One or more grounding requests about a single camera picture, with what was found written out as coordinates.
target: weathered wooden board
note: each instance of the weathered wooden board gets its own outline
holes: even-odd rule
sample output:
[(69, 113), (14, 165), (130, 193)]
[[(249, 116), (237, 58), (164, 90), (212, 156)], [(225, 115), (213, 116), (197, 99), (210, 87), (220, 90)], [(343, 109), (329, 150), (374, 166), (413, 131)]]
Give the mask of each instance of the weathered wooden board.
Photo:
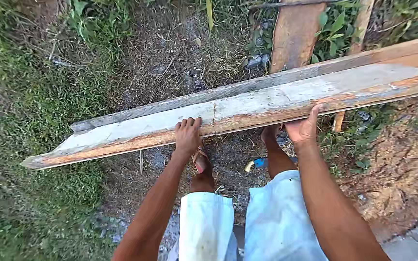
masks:
[(74, 132), (418, 53), (418, 39), (73, 123)]
[(326, 105), (325, 114), (415, 96), (418, 67), (365, 65), (74, 133), (54, 151), (22, 164), (50, 168), (171, 144), (175, 124), (190, 116), (203, 118), (201, 134), (206, 137), (304, 118), (317, 103)]
[(307, 65), (314, 49), (314, 34), (319, 30), (319, 15), (326, 4), (281, 7), (272, 39), (270, 72)]

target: leg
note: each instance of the leg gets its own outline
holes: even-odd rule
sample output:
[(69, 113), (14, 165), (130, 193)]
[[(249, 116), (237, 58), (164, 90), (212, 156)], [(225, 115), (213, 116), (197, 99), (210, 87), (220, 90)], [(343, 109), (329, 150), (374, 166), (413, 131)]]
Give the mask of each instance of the leg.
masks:
[(261, 140), (267, 147), (268, 169), (271, 179), (274, 179), (282, 171), (297, 169), (290, 157), (282, 151), (277, 143), (276, 136), (279, 130), (280, 124), (274, 124), (265, 127), (261, 134)]
[(216, 183), (212, 177), (212, 164), (209, 159), (203, 155), (201, 152), (196, 153), (196, 158), (194, 164), (198, 169), (198, 174), (191, 178), (191, 183), (189, 185), (189, 192), (212, 192)]

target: stick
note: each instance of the stick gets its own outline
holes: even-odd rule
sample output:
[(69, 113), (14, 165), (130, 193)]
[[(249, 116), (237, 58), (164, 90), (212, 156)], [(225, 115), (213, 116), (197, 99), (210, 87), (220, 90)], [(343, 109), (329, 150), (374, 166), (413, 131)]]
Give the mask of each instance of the stick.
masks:
[(338, 2), (339, 0), (296, 0), (288, 3), (264, 3), (258, 5), (252, 5), (249, 9), (258, 9), (258, 8), (275, 8), (275, 7), (288, 7), (288, 6), (299, 6), (299, 5), (312, 5), (320, 3), (333, 3)]
[(156, 83), (156, 88), (154, 89), (154, 92), (152, 93), (152, 95), (151, 95), (151, 99), (149, 99), (148, 104), (150, 104), (150, 103), (152, 102), (152, 100), (153, 100), (153, 98), (154, 98), (154, 95), (155, 95), (155, 94), (156, 94), (156, 92), (157, 92), (157, 85), (159, 84), (159, 82), (161, 82), (162, 78), (163, 78), (163, 77), (164, 77), (164, 75), (167, 73), (167, 71), (168, 71), (168, 70), (169, 70), (169, 68), (171, 67), (172, 63), (175, 61), (175, 58), (177, 58), (177, 56), (178, 56), (178, 52), (177, 52), (177, 54), (175, 54), (175, 56), (172, 58), (171, 62), (169, 63), (169, 65), (168, 65), (168, 66), (167, 66), (167, 68), (165, 69), (164, 73), (161, 75), (161, 77), (160, 77), (160, 78), (159, 78), (159, 80), (157, 81), (157, 83)]
[[(347, 55), (357, 54), (362, 50), (364, 37), (366, 36), (367, 27), (369, 25), (370, 15), (372, 14), (373, 3), (374, 0), (360, 0), (360, 4), (362, 6), (359, 9), (359, 13), (354, 23), (354, 26), (361, 30), (359, 34), (359, 42), (351, 44), (351, 48), (349, 48)], [(332, 128), (334, 132), (341, 132), (341, 125), (343, 124), (344, 117), (344, 111), (340, 111), (335, 114)]]
[(140, 175), (143, 175), (143, 150), (140, 150)]

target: dirt ground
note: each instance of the dirt ground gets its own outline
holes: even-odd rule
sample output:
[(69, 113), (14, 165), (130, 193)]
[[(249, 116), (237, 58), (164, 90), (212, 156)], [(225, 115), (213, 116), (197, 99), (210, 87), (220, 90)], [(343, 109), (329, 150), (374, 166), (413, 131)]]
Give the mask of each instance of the dirt ground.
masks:
[[(245, 59), (243, 42), (249, 28), (239, 33), (211, 37), (201, 12), (194, 7), (139, 8), (135, 40), (125, 50), (128, 59), (120, 84), (123, 93), (111, 100), (117, 110), (177, 97), (207, 88), (261, 76), (258, 70), (239, 70)], [(380, 241), (401, 234), (418, 223), (418, 98), (395, 103), (396, 123), (388, 126), (374, 142), (369, 154), (371, 168), (365, 174), (339, 181), (341, 189), (370, 222)], [(261, 187), (269, 181), (266, 169), (247, 173), (250, 160), (266, 157), (260, 140), (261, 129), (207, 138), (205, 148), (214, 166), (218, 194), (233, 198), (235, 224), (244, 226), (250, 187)], [(294, 156), (292, 145), (282, 148)], [(173, 145), (107, 158), (108, 173), (102, 210), (108, 216), (130, 222), (149, 188), (170, 161)], [(189, 189), (196, 173), (188, 164), (176, 198), (172, 219), (176, 219), (180, 198)], [(162, 252), (170, 250), (178, 226), (166, 233)]]
[(371, 145), (371, 167), (340, 185), (380, 241), (418, 224), (418, 98), (394, 104), (395, 124)]

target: grass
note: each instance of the grass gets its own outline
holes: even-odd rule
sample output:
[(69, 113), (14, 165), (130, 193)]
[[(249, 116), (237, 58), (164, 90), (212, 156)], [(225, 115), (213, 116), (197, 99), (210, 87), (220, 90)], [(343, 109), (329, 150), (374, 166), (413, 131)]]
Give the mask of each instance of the grass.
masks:
[(346, 112), (342, 132), (333, 132), (330, 115), (320, 119), (319, 142), (324, 159), (335, 176), (364, 172), (370, 167), (365, 158), (369, 146), (385, 126), (393, 123), (394, 107), (391, 104), (374, 105)]
[(370, 48), (418, 39), (418, 0), (376, 2), (373, 17)]
[[(106, 260), (113, 251), (92, 218), (104, 178), (98, 162), (43, 171), (19, 165), (57, 146), (69, 123), (110, 109), (131, 7), (87, 6), (68, 27), (42, 30), (23, 7), (0, 0), (0, 260)], [(80, 24), (88, 33), (69, 30), (78, 33)]]

